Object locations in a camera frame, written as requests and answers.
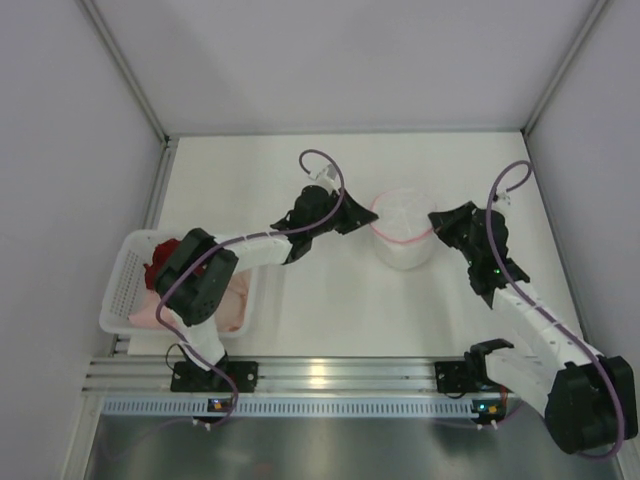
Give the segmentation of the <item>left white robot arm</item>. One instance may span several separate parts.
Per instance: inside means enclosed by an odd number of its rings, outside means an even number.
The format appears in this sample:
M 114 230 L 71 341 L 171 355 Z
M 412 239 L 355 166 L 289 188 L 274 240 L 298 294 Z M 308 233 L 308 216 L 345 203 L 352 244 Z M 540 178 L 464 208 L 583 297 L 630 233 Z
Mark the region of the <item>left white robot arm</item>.
M 160 296 L 154 317 L 160 319 L 166 308 L 175 318 L 175 326 L 164 320 L 159 323 L 179 339 L 185 357 L 174 368 L 175 373 L 184 370 L 179 379 L 192 378 L 200 391 L 213 391 L 223 382 L 230 390 L 236 388 L 215 324 L 235 275 L 294 263 L 310 251 L 315 238 L 332 231 L 346 235 L 378 219 L 345 189 L 328 191 L 311 185 L 266 232 L 223 239 L 201 228 L 190 230 L 165 260 L 154 262 L 145 272 L 151 290 Z

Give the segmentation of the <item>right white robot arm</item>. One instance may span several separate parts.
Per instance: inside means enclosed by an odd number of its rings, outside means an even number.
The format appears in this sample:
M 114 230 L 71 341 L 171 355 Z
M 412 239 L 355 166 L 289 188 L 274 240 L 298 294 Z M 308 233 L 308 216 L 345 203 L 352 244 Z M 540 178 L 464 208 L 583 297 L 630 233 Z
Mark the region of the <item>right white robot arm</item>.
M 635 438 L 632 367 L 620 356 L 604 356 L 552 316 L 508 254 L 504 215 L 468 202 L 428 218 L 438 239 L 462 253 L 472 290 L 509 335 L 465 352 L 474 381 L 518 395 L 567 454 L 619 447 Z

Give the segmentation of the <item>white mesh laundry bag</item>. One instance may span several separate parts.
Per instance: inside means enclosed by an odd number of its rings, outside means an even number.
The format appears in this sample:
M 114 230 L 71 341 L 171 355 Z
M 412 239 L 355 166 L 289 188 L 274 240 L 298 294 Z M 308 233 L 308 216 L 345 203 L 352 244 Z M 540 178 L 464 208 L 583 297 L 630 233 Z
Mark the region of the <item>white mesh laundry bag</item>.
M 428 195 L 415 188 L 401 187 L 379 194 L 370 208 L 378 216 L 370 227 L 379 259 L 401 271 L 427 262 L 437 242 L 428 218 L 435 207 Z

